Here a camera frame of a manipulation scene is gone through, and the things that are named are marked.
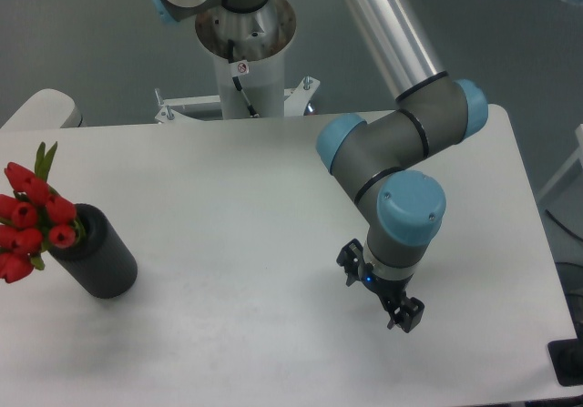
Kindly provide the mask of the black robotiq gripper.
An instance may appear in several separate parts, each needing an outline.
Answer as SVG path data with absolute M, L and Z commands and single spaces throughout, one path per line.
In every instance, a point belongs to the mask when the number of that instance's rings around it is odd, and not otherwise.
M 420 323 L 425 309 L 424 303 L 415 297 L 408 297 L 405 292 L 412 275 L 402 280 L 381 278 L 373 272 L 371 263 L 364 263 L 363 245 L 358 239 L 350 240 L 341 248 L 336 263 L 343 268 L 347 287 L 359 281 L 366 289 L 379 296 L 389 315 L 388 330 L 398 327 L 409 333 Z

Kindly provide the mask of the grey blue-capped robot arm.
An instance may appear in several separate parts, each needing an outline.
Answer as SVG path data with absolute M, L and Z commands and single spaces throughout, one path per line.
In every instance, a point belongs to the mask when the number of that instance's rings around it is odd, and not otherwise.
M 344 0 L 366 40 L 397 108 L 374 122 L 346 114 L 319 134 L 327 171 L 368 222 L 365 242 L 352 240 L 338 264 L 389 315 L 412 330 L 424 304 L 406 286 L 441 227 L 445 193 L 416 165 L 473 136 L 488 119 L 482 90 L 453 80 L 441 67 L 406 0 Z M 282 117 L 282 55 L 296 30 L 286 0 L 152 0 L 159 17 L 195 21 L 212 55 L 224 118 Z

